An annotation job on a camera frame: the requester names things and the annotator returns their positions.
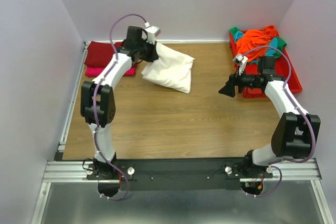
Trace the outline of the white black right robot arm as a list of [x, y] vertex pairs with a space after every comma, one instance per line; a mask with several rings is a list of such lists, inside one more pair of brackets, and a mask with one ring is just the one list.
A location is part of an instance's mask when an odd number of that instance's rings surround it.
[[260, 89], [273, 103], [280, 118], [270, 144], [250, 150], [233, 169], [252, 178], [265, 167], [282, 161], [309, 161], [316, 149], [321, 120], [298, 103], [284, 77], [276, 74], [275, 58], [261, 57], [257, 74], [246, 73], [246, 56], [237, 54], [233, 61], [238, 69], [229, 76], [219, 93], [233, 98], [236, 92], [244, 89]]

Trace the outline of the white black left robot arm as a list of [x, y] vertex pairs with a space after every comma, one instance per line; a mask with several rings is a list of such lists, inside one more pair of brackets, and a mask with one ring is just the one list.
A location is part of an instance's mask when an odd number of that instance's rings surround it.
[[93, 81], [81, 86], [80, 114], [89, 125], [95, 145], [92, 164], [86, 168], [92, 179], [114, 179], [118, 175], [113, 161], [116, 151], [112, 145], [111, 122], [116, 113], [114, 90], [124, 74], [140, 61], [158, 59], [155, 52], [160, 29], [145, 23], [145, 27], [130, 26], [127, 37], [119, 47], [113, 47], [113, 56], [103, 72]]

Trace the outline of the white t-shirt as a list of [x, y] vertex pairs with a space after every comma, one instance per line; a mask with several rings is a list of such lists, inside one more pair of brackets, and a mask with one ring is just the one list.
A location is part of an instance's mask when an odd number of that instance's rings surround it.
[[158, 59], [142, 70], [142, 78], [160, 86], [189, 94], [194, 58], [161, 43], [155, 46]]

